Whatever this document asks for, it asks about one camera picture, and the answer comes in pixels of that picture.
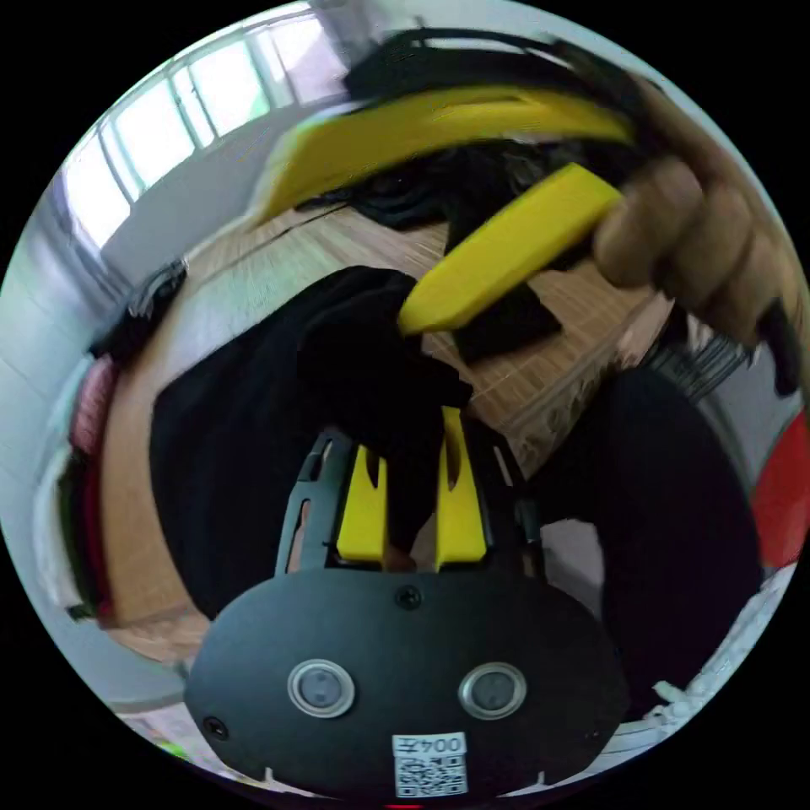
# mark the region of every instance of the red object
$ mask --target red object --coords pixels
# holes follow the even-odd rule
[[[796,562],[810,531],[810,435],[800,413],[770,454],[753,494],[765,565]]]
[[[107,565],[104,556],[104,543],[101,537],[101,458],[94,456],[88,460],[87,475],[84,477],[83,513],[84,533],[87,538],[89,572],[101,594],[101,602],[96,606],[99,621],[103,622],[112,616],[112,596],[110,582],[107,579]]]
[[[73,413],[70,443],[88,456],[100,451],[115,393],[118,367],[109,354],[97,359],[82,381]]]

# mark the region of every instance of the person's leg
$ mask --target person's leg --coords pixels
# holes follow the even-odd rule
[[[684,688],[762,580],[748,499],[711,427],[669,381],[623,372],[530,482],[541,520],[593,523],[602,619],[636,719]]]

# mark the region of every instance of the qr code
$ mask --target qr code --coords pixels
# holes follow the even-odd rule
[[[467,767],[463,756],[412,759],[395,757],[397,797],[455,796],[467,792]]]

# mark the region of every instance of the yellow plastic piece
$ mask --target yellow plastic piece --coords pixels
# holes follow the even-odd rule
[[[254,225],[304,200],[421,154],[513,132],[631,143],[621,116],[550,90],[507,85],[431,90],[296,127],[267,159]]]
[[[362,445],[358,448],[337,535],[337,553],[350,562],[382,564],[388,473],[384,458],[379,465],[375,486],[369,475],[369,452]]]
[[[568,164],[502,208],[430,270],[399,313],[403,334],[466,326],[575,245],[622,195]]]
[[[487,553],[461,411],[442,408],[442,415],[445,420],[445,441],[439,455],[436,498],[437,571],[447,563],[477,563]],[[451,489],[452,473],[455,474],[456,484]]]

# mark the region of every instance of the window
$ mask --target window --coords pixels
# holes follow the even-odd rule
[[[270,111],[244,41],[197,59],[191,70],[219,135]]]
[[[284,70],[302,104],[341,92],[340,79],[346,68],[314,17],[279,23],[270,30]]]
[[[344,72],[308,3],[217,31],[157,67],[102,116],[65,162],[70,206],[101,247],[130,205],[195,149],[271,109],[336,95]]]
[[[180,96],[180,103],[188,115],[188,120],[194,127],[194,131],[200,140],[202,146],[208,146],[214,139],[214,131],[208,123],[208,118],[205,116],[203,105],[197,97],[197,91],[192,84],[192,77],[188,72],[188,68],[184,67],[175,73],[174,76],[175,87],[177,94]]]
[[[121,145],[118,143],[115,133],[112,131],[112,125],[109,119],[105,121],[100,128],[101,142],[110,156],[110,162],[113,165],[116,173],[118,174],[123,191],[125,191],[130,198],[134,201],[141,196],[141,184],[132,174],[132,167],[128,162],[128,157],[124,155],[121,150]]]
[[[129,203],[110,173],[97,134],[68,159],[64,176],[70,207],[102,247],[129,216]]]
[[[293,103],[293,95],[289,89],[287,74],[278,55],[278,48],[273,43],[270,29],[262,29],[255,35],[254,41],[262,60],[267,66],[267,84],[273,94],[273,103],[276,107],[285,107]]]
[[[146,186],[157,182],[194,151],[165,80],[126,107],[116,118],[116,126]]]

